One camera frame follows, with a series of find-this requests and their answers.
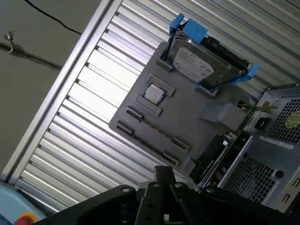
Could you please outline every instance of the white label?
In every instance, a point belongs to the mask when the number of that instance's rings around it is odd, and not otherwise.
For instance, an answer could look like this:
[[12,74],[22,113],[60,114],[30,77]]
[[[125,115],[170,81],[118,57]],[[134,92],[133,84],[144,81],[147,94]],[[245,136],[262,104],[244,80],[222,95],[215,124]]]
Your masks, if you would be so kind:
[[283,142],[280,142],[280,141],[276,141],[276,140],[270,139],[270,138],[265,137],[265,136],[260,136],[259,139],[261,139],[263,141],[266,141],[266,142],[269,142],[269,143],[272,143],[272,144],[275,144],[275,145],[278,145],[278,146],[281,146],[281,147],[284,147],[286,149],[293,149],[294,148],[294,146],[292,146],[291,144],[286,144],[286,143],[283,143]]
[[173,66],[195,82],[203,80],[214,72],[210,64],[183,47],[177,53]]

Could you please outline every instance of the screw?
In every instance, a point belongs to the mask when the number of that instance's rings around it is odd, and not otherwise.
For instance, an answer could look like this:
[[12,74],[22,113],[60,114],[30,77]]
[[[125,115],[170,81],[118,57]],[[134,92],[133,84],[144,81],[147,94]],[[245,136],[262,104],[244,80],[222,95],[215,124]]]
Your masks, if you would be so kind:
[[6,33],[6,35],[4,36],[4,39],[11,42],[14,40],[14,36],[15,36],[15,33],[13,31],[9,31]]
[[182,186],[183,186],[183,185],[180,184],[180,183],[175,184],[175,187],[177,187],[177,188],[181,188]]
[[122,188],[122,192],[128,192],[128,191],[130,191],[130,188],[127,188],[127,187]]
[[207,191],[208,193],[214,193],[214,192],[215,192],[215,189],[208,188],[208,189],[206,189],[206,191]]

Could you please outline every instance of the metal sheet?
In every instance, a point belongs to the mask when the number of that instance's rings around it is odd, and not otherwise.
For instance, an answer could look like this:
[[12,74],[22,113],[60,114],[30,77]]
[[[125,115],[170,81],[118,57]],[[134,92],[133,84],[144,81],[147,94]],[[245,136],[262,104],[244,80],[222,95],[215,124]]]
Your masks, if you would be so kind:
[[136,187],[162,164],[108,128],[168,24],[184,13],[231,51],[258,63],[238,86],[258,99],[265,87],[300,80],[297,1],[102,0],[1,180],[51,211],[121,183]]

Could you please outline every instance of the ventilation grille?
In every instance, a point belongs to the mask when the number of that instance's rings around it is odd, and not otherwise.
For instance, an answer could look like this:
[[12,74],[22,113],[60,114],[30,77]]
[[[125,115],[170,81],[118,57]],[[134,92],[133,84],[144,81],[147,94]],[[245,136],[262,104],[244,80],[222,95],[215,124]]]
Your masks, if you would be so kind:
[[270,179],[273,172],[273,169],[249,157],[240,162],[224,189],[262,203],[275,184]]
[[300,99],[290,100],[277,117],[267,136],[286,143],[298,143],[300,140],[299,110]]

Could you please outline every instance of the hard drive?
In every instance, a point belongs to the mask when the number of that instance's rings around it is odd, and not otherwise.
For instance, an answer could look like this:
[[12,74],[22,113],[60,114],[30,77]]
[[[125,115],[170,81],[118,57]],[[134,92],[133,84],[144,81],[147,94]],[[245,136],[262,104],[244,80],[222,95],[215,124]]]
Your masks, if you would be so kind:
[[183,75],[207,89],[243,76],[249,65],[216,39],[204,37],[198,45],[180,30],[171,43],[168,61]]

